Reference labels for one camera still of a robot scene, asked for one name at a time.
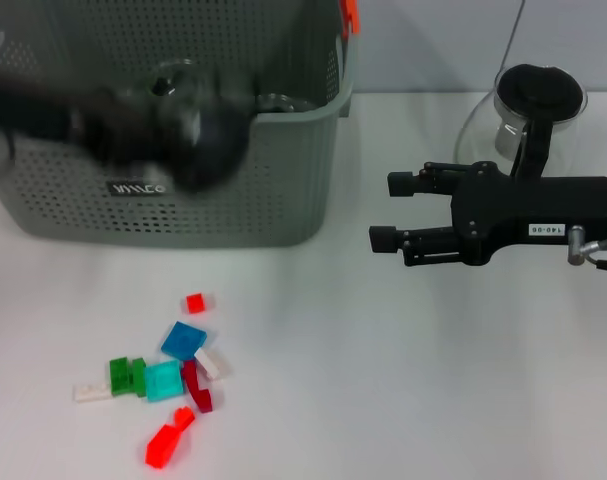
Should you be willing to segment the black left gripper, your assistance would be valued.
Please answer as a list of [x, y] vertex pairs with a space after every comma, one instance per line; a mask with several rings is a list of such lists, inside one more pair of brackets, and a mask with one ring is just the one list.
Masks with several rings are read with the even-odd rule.
[[112, 130], [116, 125], [179, 125], [178, 97], [152, 92], [73, 91], [41, 85], [14, 74], [0, 74], [0, 131], [14, 145], [14, 134], [77, 144], [114, 165], [153, 162], [170, 165], [183, 139], [173, 132]]

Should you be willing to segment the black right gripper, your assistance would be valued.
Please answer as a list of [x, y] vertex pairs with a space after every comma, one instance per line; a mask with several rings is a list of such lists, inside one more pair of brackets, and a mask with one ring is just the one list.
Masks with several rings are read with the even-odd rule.
[[452, 227], [369, 228], [372, 252], [401, 252], [407, 267], [485, 265], [498, 250], [513, 245], [566, 246], [574, 226], [584, 229], [586, 241], [607, 240], [603, 176], [516, 180], [493, 163], [427, 162], [416, 175], [389, 173], [387, 183], [391, 197], [452, 196]]

